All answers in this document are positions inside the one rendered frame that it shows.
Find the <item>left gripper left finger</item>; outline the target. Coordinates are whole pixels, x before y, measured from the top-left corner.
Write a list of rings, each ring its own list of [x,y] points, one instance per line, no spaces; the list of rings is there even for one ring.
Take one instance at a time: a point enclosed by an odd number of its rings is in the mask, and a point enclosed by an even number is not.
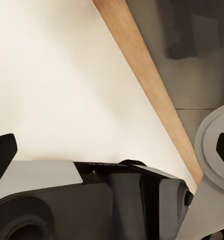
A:
[[[17,152],[17,141],[13,133],[0,136],[0,179]]]

